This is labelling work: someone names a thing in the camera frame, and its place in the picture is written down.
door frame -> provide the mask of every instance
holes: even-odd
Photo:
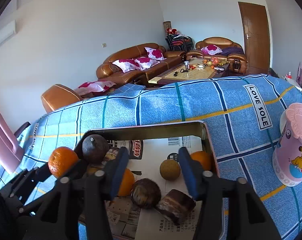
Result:
[[[244,52],[245,52],[245,56],[247,56],[247,36],[246,36],[246,29],[248,31],[248,24],[245,24],[243,21],[243,16],[242,16],[242,10],[241,10],[241,4],[243,3],[247,3],[247,4],[256,4],[256,3],[249,3],[249,2],[238,2],[239,5],[239,9],[240,9],[240,15],[241,15],[241,22],[242,22],[242,29],[243,29],[243,39],[245,42],[245,47],[244,47]],[[269,39],[269,68],[272,67],[272,51],[271,51],[271,36],[270,36],[270,21],[269,21],[269,14],[267,11],[267,7],[265,5],[261,5],[261,4],[256,4],[256,5],[260,5],[260,6],[264,6],[265,10],[266,10],[266,14],[267,14],[267,22],[268,22],[268,39]]]

bolt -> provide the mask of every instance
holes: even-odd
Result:
[[[94,173],[94,175],[97,176],[97,177],[102,177],[102,176],[104,176],[104,171],[96,171]]]
[[[246,184],[247,183],[247,180],[243,177],[240,177],[237,179],[237,181],[240,183],[240,184]]]
[[[212,177],[213,176],[213,173],[211,171],[204,171],[202,174],[205,177]]]
[[[70,181],[70,178],[69,177],[63,177],[60,179],[60,182],[65,184],[65,183],[68,183]]]

wooden door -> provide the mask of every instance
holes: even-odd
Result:
[[[268,73],[270,67],[270,35],[266,8],[239,2],[248,74]]]

pink plastic container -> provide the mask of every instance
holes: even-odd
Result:
[[[23,149],[0,114],[0,164],[11,174],[20,164],[23,155]]]
[[[302,182],[302,104],[286,110],[287,123],[272,155],[272,166],[278,179],[293,187]]]

pink and white pillow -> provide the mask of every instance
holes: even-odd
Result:
[[[206,46],[205,48],[202,48],[201,51],[205,55],[207,55],[207,54],[215,55],[215,54],[218,54],[218,53],[222,52],[222,50],[218,46],[213,45],[213,44],[210,44],[210,45]]]
[[[122,69],[123,73],[129,72],[131,70],[141,70],[139,64],[134,62],[133,59],[119,59],[112,64]]]
[[[152,49],[148,47],[144,47],[148,53],[148,58],[155,60],[164,60],[162,51],[159,49]]]
[[[76,93],[80,96],[86,95],[91,92],[105,92],[113,87],[115,83],[112,81],[95,81],[95,82],[85,82],[78,88],[74,89]]]
[[[139,64],[141,70],[151,68],[159,63],[159,61],[147,57],[139,57],[136,58],[134,61]]]

